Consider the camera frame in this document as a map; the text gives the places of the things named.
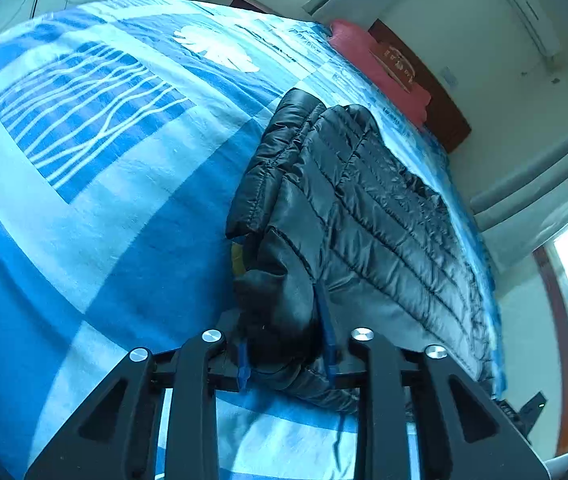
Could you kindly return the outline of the black puffer jacket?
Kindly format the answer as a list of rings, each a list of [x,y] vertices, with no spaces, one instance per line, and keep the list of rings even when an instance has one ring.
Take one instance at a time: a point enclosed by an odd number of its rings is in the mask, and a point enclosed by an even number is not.
[[[496,390],[484,300],[449,209],[386,148],[367,108],[289,90],[241,178],[226,235],[243,250],[236,334],[259,384],[357,411],[357,391],[333,387],[322,360],[314,300],[324,292],[338,348],[357,326],[399,348],[440,344]]]

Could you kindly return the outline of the white curtain by right window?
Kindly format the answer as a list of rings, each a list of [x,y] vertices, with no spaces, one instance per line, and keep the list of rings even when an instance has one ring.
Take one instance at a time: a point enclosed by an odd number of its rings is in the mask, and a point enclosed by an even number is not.
[[[470,200],[499,273],[568,227],[568,138]]]

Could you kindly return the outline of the blue patterned bed cover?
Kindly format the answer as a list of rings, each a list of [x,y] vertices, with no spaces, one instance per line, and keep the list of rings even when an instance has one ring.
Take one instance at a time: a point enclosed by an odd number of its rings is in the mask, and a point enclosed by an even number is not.
[[[0,464],[22,478],[127,352],[171,350],[233,302],[225,221],[282,96],[368,108],[437,192],[480,292],[482,374],[501,320],[444,149],[324,26],[188,0],[83,4],[0,35]]]

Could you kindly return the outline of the red pillow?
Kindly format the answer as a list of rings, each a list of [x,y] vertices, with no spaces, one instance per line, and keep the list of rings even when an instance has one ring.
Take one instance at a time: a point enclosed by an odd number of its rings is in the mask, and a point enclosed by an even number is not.
[[[344,20],[329,25],[331,46],[369,78],[400,112],[421,128],[427,120],[430,93],[416,80],[413,65],[391,44],[381,44],[361,28]]]

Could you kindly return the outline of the white wall socket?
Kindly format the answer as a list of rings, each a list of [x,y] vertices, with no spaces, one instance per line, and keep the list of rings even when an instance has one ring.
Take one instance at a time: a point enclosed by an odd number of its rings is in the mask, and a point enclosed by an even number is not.
[[[459,79],[453,74],[452,70],[450,70],[448,66],[444,66],[441,70],[439,70],[439,76],[450,89],[454,90],[458,88]]]

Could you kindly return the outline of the white wall air conditioner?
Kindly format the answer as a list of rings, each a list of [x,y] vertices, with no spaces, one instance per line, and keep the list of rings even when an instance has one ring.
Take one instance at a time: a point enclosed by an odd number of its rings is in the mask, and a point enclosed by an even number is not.
[[[552,21],[543,10],[539,0],[508,0],[518,14],[520,21],[542,58],[553,60],[561,52],[562,47]]]

